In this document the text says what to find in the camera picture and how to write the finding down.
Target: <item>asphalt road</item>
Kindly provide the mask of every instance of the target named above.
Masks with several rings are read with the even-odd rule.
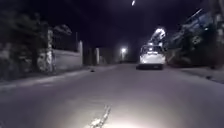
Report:
[[[135,65],[0,91],[1,128],[84,128],[111,106],[106,128],[223,128],[224,85]]]

